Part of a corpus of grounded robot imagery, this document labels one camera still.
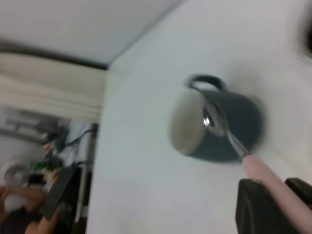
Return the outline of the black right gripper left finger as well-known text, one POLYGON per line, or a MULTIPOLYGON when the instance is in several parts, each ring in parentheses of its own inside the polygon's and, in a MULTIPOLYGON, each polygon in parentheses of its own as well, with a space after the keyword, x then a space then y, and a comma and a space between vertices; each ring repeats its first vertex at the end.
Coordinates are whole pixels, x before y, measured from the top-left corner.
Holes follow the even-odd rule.
POLYGON ((312 232, 312 208, 278 178, 240 180, 235 220, 240 234, 312 232))

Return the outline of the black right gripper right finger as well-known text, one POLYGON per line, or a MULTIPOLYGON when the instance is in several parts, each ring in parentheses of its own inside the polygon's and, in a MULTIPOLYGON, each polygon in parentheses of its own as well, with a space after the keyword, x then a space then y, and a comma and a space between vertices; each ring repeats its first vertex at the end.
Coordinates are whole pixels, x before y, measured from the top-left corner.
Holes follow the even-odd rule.
POLYGON ((288 187, 309 207, 312 207, 312 186, 299 178, 287 178, 288 187))

